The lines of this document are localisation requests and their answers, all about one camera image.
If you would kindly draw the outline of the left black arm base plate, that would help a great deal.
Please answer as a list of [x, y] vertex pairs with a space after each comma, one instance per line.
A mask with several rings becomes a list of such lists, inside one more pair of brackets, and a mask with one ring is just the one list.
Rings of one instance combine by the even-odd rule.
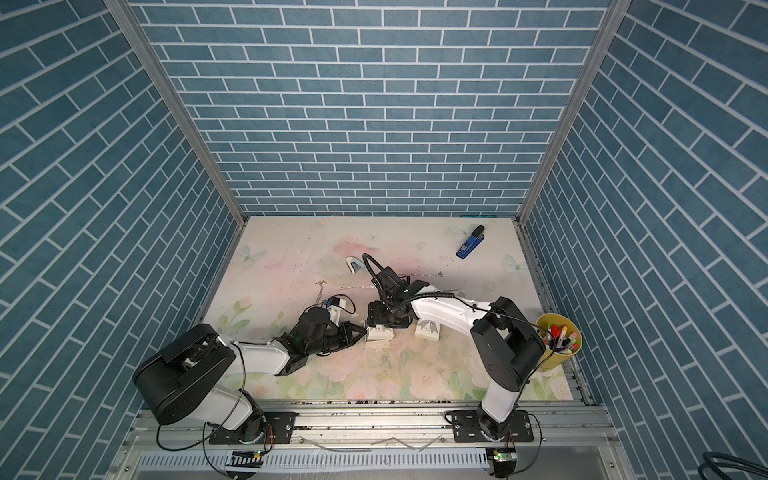
[[235, 430], [219, 428], [211, 434], [208, 442], [211, 445], [262, 444], [266, 447], [289, 444], [296, 418], [297, 414], [290, 411], [252, 414]]

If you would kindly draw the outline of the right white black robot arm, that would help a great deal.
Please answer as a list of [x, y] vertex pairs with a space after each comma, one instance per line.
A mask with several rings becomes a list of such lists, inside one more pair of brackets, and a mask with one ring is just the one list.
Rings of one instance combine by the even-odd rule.
[[398, 295], [382, 294], [369, 303], [369, 328], [401, 329], [418, 321], [433, 322], [472, 339], [490, 377], [479, 416], [498, 430], [506, 426], [546, 350], [536, 326], [506, 297], [479, 302], [431, 286], [416, 293], [407, 287]]

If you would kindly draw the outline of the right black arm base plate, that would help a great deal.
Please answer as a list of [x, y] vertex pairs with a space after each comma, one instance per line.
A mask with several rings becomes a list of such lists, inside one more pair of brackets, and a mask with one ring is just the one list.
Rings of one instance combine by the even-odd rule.
[[534, 434], [528, 413], [513, 411], [498, 422], [482, 409], [453, 410], [443, 415], [452, 429], [456, 443], [532, 442]]

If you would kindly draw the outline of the white bow gift box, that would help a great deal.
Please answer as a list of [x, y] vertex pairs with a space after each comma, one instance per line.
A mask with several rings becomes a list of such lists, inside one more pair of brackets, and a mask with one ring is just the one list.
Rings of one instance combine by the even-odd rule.
[[437, 342], [440, 339], [441, 327], [438, 323], [419, 320], [415, 328], [415, 336], [420, 339]]
[[390, 341], [394, 338], [394, 330], [390, 327], [377, 325], [367, 328], [367, 342]]

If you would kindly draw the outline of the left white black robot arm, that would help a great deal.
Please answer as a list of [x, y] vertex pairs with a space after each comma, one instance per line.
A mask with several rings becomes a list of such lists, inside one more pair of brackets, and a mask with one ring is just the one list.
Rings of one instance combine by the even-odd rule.
[[262, 416], [243, 386], [219, 385], [222, 377], [242, 381], [254, 373], [289, 376], [313, 356], [350, 348], [366, 328], [341, 321], [340, 307], [310, 307], [289, 332], [267, 342], [227, 341], [209, 324], [201, 323], [145, 360], [133, 382], [160, 425], [187, 417], [235, 431]]

